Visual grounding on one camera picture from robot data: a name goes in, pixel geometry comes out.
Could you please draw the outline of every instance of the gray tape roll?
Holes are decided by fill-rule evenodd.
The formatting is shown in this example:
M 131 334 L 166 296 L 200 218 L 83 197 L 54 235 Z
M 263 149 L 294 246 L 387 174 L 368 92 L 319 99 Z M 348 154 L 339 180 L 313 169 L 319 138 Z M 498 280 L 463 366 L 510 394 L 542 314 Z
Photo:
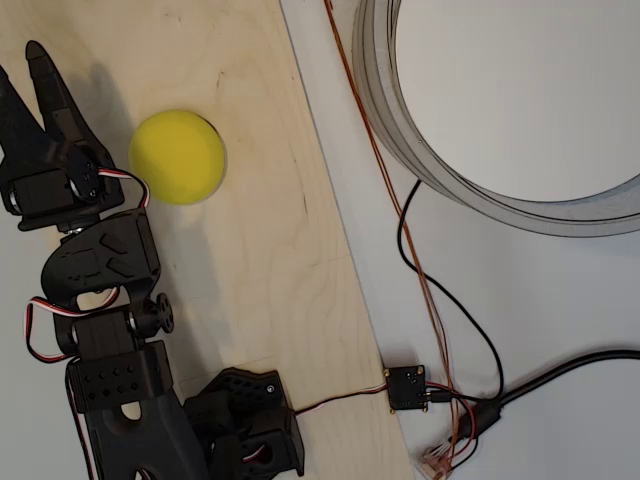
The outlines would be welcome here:
M 400 94 L 395 61 L 399 6 L 399 1 L 361 0 L 353 33 L 353 66 L 371 125 L 401 163 L 448 198 L 524 230 L 599 237 L 640 229 L 640 176 L 590 197 L 532 202 L 488 191 L 451 169 L 422 137 Z

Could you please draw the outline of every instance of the orange wire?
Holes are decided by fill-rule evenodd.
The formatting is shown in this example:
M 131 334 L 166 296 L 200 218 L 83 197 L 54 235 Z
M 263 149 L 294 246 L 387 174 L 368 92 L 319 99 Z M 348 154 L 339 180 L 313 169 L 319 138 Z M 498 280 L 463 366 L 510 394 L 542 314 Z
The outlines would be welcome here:
M 389 172 L 387 171 L 387 167 L 384 162 L 384 158 L 380 153 L 380 149 L 378 148 L 377 141 L 373 134 L 373 130 L 369 123 L 369 119 L 367 117 L 367 113 L 362 104 L 362 100 L 360 99 L 360 95 L 358 94 L 358 89 L 356 87 L 355 81 L 353 79 L 353 75 L 351 73 L 351 69 L 349 68 L 349 62 L 347 60 L 347 55 L 344 51 L 344 46 L 342 44 L 342 39 L 340 38 L 340 33 L 338 32 L 338 27 L 336 26 L 335 19 L 333 17 L 333 5 L 331 4 L 331 0 L 324 0 L 324 5 L 327 10 L 327 16 L 329 18 L 329 22 L 331 24 L 331 30 L 333 31 L 333 36 L 336 42 L 336 46 L 338 47 L 338 51 L 340 53 L 340 58 L 342 60 L 342 65 L 344 67 L 345 73 L 347 75 L 347 79 L 349 81 L 349 86 L 351 87 L 351 91 L 355 98 L 356 104 L 358 106 L 358 110 L 360 112 L 360 116 L 362 117 L 362 121 L 364 123 L 365 129 L 367 131 L 367 135 L 369 137 L 369 141 L 371 142 L 371 147 L 373 148 L 373 152 L 376 157 L 376 161 L 378 163 L 378 167 L 380 169 L 380 173 L 382 174 L 382 178 L 384 180 L 385 186 L 387 188 L 387 192 L 389 193 L 389 197 L 391 198 L 391 202 L 398 214 L 398 217 L 402 215 L 402 208 L 400 206 L 400 202 L 398 201 L 398 197 L 395 193 L 395 189 L 393 187 L 393 183 L 391 182 L 391 178 L 389 177 Z M 407 222 L 403 225 L 403 230 L 405 233 L 405 237 L 407 239 L 407 245 L 409 246 L 409 250 L 411 252 L 411 256 L 413 257 L 413 262 L 416 266 L 418 278 L 420 281 L 420 288 L 422 290 L 422 294 L 425 299 L 425 303 L 427 305 L 427 310 L 429 312 L 429 318 L 431 320 L 431 324 L 434 329 L 434 333 L 436 336 L 436 340 L 438 343 L 438 348 L 440 350 L 440 357 L 442 360 L 442 364 L 445 370 L 445 374 L 447 377 L 447 384 L 449 388 L 454 387 L 454 382 L 452 378 L 451 372 L 451 362 L 450 362 L 450 353 L 449 353 L 449 344 L 446 336 L 446 331 L 444 329 L 444 324 L 442 323 L 442 319 L 440 318 L 440 314 L 438 312 L 437 306 L 429 289 L 429 284 L 424 278 L 424 272 L 422 270 L 422 265 L 420 264 L 420 260 L 416 253 L 413 239 L 411 237 L 411 232 L 409 231 L 409 226 Z M 457 404 L 455 402 L 451 402 L 451 425 L 453 430 L 452 442 L 455 445 L 455 441 L 457 440 Z M 452 449 L 451 459 L 453 459 L 454 453 Z

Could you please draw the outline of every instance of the red wire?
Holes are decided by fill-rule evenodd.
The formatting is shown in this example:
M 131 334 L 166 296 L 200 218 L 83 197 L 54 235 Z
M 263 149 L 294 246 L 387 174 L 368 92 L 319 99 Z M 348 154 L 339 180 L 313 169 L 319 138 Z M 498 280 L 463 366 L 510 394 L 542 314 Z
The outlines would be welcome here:
M 441 388 L 443 390 L 447 390 L 451 393 L 455 393 L 457 395 L 460 395 L 460 392 L 458 392 L 457 390 L 454 390 L 453 388 L 450 388 L 446 385 L 442 385 L 441 383 L 435 383 L 435 382 L 426 382 L 427 385 L 429 387 L 436 387 L 436 388 Z M 469 402 L 467 402 L 464 398 L 457 398 L 456 400 L 458 400 L 459 402 L 463 403 L 468 411 L 469 411 L 469 417 L 471 418 L 471 434 L 469 435 L 469 440 L 467 441 L 466 445 L 464 447 L 462 447 L 462 450 L 460 450 L 459 452 L 456 452 L 453 454 L 453 456 L 451 457 L 452 459 L 457 457 L 458 455 L 460 455 L 461 453 L 463 453 L 465 450 L 467 450 L 470 446 L 471 443 L 473 443 L 473 439 L 476 436 L 476 417 L 473 413 L 473 409 L 471 408 L 471 405 L 469 405 Z M 453 449 L 453 451 L 455 451 L 455 445 L 452 445 L 451 448 Z

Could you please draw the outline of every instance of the plywood board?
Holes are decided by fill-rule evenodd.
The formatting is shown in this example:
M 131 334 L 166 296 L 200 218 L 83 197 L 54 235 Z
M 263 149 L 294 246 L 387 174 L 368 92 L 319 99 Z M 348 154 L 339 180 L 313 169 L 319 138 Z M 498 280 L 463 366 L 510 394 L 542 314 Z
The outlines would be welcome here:
M 382 382 L 277 0 L 2 1 L 0 63 L 37 112 L 30 39 L 118 166 L 135 126 L 162 110 L 202 115 L 225 142 L 228 172 L 213 197 L 149 209 L 161 287 L 179 313 L 166 341 L 181 395 L 233 365 L 277 368 L 297 408 Z M 411 477 L 384 396 L 336 403 L 301 428 L 306 478 Z

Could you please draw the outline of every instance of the cable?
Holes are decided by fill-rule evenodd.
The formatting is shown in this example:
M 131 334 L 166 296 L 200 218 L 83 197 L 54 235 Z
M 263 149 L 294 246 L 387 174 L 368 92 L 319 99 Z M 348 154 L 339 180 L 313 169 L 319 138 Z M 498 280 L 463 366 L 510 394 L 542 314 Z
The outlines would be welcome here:
M 336 400 L 342 400 L 342 399 L 345 399 L 345 398 L 357 397 L 359 395 L 376 395 L 376 394 L 378 394 L 380 392 L 384 392 L 386 389 L 387 389 L 387 385 L 383 384 L 383 385 L 379 385 L 377 387 L 371 387 L 371 388 L 367 388 L 367 389 L 364 389 L 364 390 L 360 390 L 358 392 L 348 393 L 346 395 L 339 395 L 337 397 L 331 397 L 331 398 L 323 400 L 323 401 L 321 401 L 319 403 L 316 403 L 315 405 L 311 405 L 309 407 L 303 408 L 302 410 L 297 410 L 295 412 L 295 414 L 296 414 L 296 416 L 304 415 L 305 413 L 313 412 L 314 410 L 320 410 L 322 407 L 324 407 L 328 403 L 334 402 Z
M 416 181 L 415 185 L 411 189 L 411 192 L 409 193 L 409 196 L 407 197 L 407 201 L 405 202 L 404 207 L 402 208 L 402 214 L 400 215 L 400 222 L 398 223 L 398 230 L 397 230 L 397 235 L 396 235 L 397 236 L 397 243 L 398 243 L 398 250 L 400 251 L 400 256 L 402 257 L 402 260 L 404 261 L 404 263 L 409 268 L 411 268 L 411 270 L 413 270 L 416 273 L 418 273 L 418 269 L 416 268 L 416 266 L 413 263 L 411 263 L 411 261 L 407 258 L 406 254 L 404 253 L 404 246 L 402 245 L 402 230 L 403 230 L 404 224 L 406 222 L 407 213 L 409 211 L 409 206 L 411 205 L 411 201 L 413 200 L 413 197 L 415 196 L 416 192 L 418 191 L 418 188 L 420 187 L 421 183 L 422 183 L 421 180 Z M 493 398 L 484 399 L 484 398 L 466 396 L 466 395 L 461 395 L 461 394 L 459 394 L 459 396 L 457 398 L 464 398 L 465 400 L 472 400 L 472 401 L 475 401 L 475 402 L 478 402 L 478 401 L 489 401 L 489 400 L 498 399 L 502 395 L 502 393 L 504 392 L 504 385 L 505 385 L 504 369 L 502 368 L 502 360 L 500 359 L 500 354 L 498 353 L 498 350 L 496 349 L 495 345 L 493 344 L 493 342 L 489 338 L 489 335 L 487 335 L 487 333 L 484 331 L 484 329 L 471 316 L 471 314 L 464 307 L 464 305 L 462 305 L 462 303 L 449 290 L 447 290 L 440 282 L 438 282 L 435 278 L 433 278 L 431 275 L 427 274 L 426 272 L 422 272 L 422 275 L 424 275 L 424 278 L 426 280 L 428 280 L 433 285 L 435 285 L 438 288 L 438 290 L 440 290 L 442 293 L 444 293 L 447 296 L 447 298 L 449 298 L 449 300 L 451 300 L 460 309 L 460 311 L 464 314 L 464 316 L 467 317 L 469 322 L 471 322 L 471 324 L 475 327 L 475 329 L 478 331 L 478 333 L 487 342 L 487 345 L 489 346 L 489 348 L 491 349 L 491 353 L 493 354 L 493 358 L 495 358 L 495 361 L 496 361 L 496 367 L 498 369 L 498 377 L 499 377 L 500 385 L 498 387 L 498 392 L 495 394 L 495 396 Z
M 478 450 L 478 444 L 480 443 L 480 440 L 478 440 L 477 438 L 475 439 L 475 445 L 473 446 L 473 448 L 471 449 L 471 453 L 469 453 L 469 455 L 467 455 L 466 457 L 464 457 L 460 462 L 456 463 L 453 467 L 451 467 L 451 471 L 453 472 L 456 468 L 461 467 L 462 465 L 464 465 L 465 463 L 467 463 L 469 460 L 471 460 L 471 457 L 473 457 L 473 455 L 476 453 L 476 451 Z
M 24 338 L 27 344 L 27 351 L 31 354 L 33 358 L 35 358 L 39 362 L 47 363 L 47 364 L 62 362 L 71 357 L 71 355 L 67 355 L 67 354 L 44 355 L 42 353 L 37 352 L 31 346 L 31 333 L 33 331 L 33 307 L 34 306 L 42 308 L 43 310 L 46 310 L 48 312 L 56 313 L 58 315 L 63 315 L 65 317 L 77 318 L 77 317 L 84 317 L 86 315 L 90 315 L 99 310 L 103 310 L 105 308 L 110 307 L 115 303 L 119 295 L 120 295 L 120 288 L 116 287 L 111 291 L 111 293 L 109 293 L 109 295 L 104 300 L 102 305 L 100 305 L 97 308 L 93 308 L 91 310 L 84 310 L 80 312 L 59 307 L 57 305 L 54 305 L 53 303 L 48 302 L 42 297 L 33 297 L 31 300 L 29 300 L 29 303 L 27 304 L 27 308 L 24 316 Z
M 500 398 L 500 406 L 504 407 L 518 398 L 546 385 L 556 378 L 576 368 L 605 360 L 640 360 L 640 350 L 604 350 L 602 352 L 589 353 L 564 362 L 548 372 L 538 375 L 532 380 L 514 388 Z
M 401 215 L 402 209 L 400 208 L 400 203 L 398 201 L 398 197 L 396 195 L 395 189 L 393 187 L 393 183 L 391 182 L 391 178 L 389 176 L 389 172 L 387 170 L 387 166 L 385 164 L 384 158 L 380 153 L 380 149 L 378 147 L 378 143 L 376 141 L 376 137 L 373 134 L 373 129 L 371 127 L 371 122 L 367 117 L 367 112 L 364 108 L 364 104 L 362 99 L 360 98 L 360 94 L 358 93 L 358 88 L 356 86 L 355 80 L 353 78 L 353 74 L 351 73 L 351 68 L 349 66 L 349 61 L 347 59 L 347 54 L 345 53 L 344 45 L 342 43 L 342 39 L 340 37 L 340 32 L 338 31 L 338 27 L 336 25 L 335 18 L 333 17 L 333 5 L 331 0 L 324 0 L 324 6 L 327 12 L 327 17 L 329 19 L 329 23 L 331 25 L 331 30 L 333 32 L 333 37 L 336 43 L 336 47 L 338 49 L 338 53 L 340 54 L 340 60 L 342 61 L 342 66 L 344 68 L 344 72 L 347 76 L 347 80 L 349 81 L 349 87 L 351 88 L 351 93 L 353 94 L 353 98 L 358 107 L 358 111 L 360 112 L 360 117 L 362 118 L 362 123 L 364 124 L 365 130 L 367 132 L 367 136 L 369 137 L 369 142 L 371 143 L 371 148 L 373 149 L 373 153 L 376 157 L 376 162 L 378 164 L 378 168 L 380 169 L 380 173 L 382 175 L 382 179 L 384 180 L 385 186 L 387 188 L 387 193 L 389 194 L 389 198 L 391 199 L 391 203 L 393 204 L 394 209 L 398 216 Z M 420 265 L 420 259 L 418 258 L 418 254 L 416 253 L 416 249 L 413 244 L 413 240 L 411 238 L 411 232 L 409 230 L 409 226 L 403 222 L 404 232 L 407 238 L 407 244 L 409 246 L 409 250 L 411 251 L 411 256 L 413 257 L 413 262 L 415 268 L 417 269 L 418 279 L 420 281 L 420 288 L 422 290 L 422 294 L 424 296 L 424 300 L 426 303 L 427 311 L 429 313 L 429 318 L 431 320 L 431 324 L 433 326 L 434 334 L 436 336 L 436 340 L 438 342 L 438 349 L 440 351 L 440 357 L 442 359 L 442 364 L 444 367 L 444 371 L 447 377 L 447 384 L 453 388 L 453 372 L 451 369 L 450 361 L 449 361 L 449 349 L 447 345 L 446 332 L 444 330 L 444 325 L 442 323 L 442 319 L 440 318 L 438 307 L 435 304 L 433 296 L 431 294 L 431 290 L 429 289 L 428 282 L 423 278 L 423 271 Z M 457 435 L 457 404 L 453 402 L 450 404 L 451 410 L 451 425 L 453 430 L 453 438 L 455 440 Z
M 244 457 L 242 459 L 242 463 L 249 463 L 252 462 L 253 460 L 255 460 L 256 458 L 258 458 L 260 456 L 260 454 L 264 451 L 264 449 L 267 448 L 266 445 L 261 445 L 255 452 L 253 452 L 251 455 L 247 455 L 246 457 Z
M 117 168 L 100 168 L 98 169 L 98 175 L 125 180 L 135 180 L 136 182 L 138 182 L 138 185 L 142 187 L 143 191 L 142 200 L 140 200 L 138 208 L 147 208 L 149 206 L 149 200 L 151 199 L 149 185 L 147 185 L 147 183 L 141 178 L 138 178 L 129 172 L 125 172 L 124 170 L 119 170 Z

